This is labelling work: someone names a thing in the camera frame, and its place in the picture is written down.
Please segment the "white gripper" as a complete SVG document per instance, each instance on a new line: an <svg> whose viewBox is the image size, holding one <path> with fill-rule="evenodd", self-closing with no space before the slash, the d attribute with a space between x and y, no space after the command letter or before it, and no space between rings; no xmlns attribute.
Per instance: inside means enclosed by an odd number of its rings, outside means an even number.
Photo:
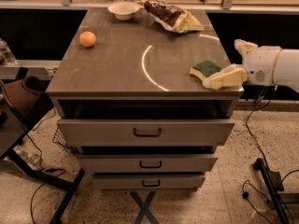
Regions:
<svg viewBox="0 0 299 224"><path fill-rule="evenodd" d="M273 70L282 48L261 46L242 39L235 40L235 49L242 57L245 68L231 64L203 81L203 86L212 90L240 86L248 80L252 85L273 85Z"/></svg>

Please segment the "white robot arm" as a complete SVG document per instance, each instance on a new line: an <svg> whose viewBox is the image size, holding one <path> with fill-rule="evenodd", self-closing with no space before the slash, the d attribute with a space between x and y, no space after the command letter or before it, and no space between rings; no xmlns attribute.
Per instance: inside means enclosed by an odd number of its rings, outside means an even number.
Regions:
<svg viewBox="0 0 299 224"><path fill-rule="evenodd" d="M237 39L235 49L242 64L231 64L203 81L205 88L219 90L244 82L261 86L286 86L299 92L299 50L258 46Z"/></svg>

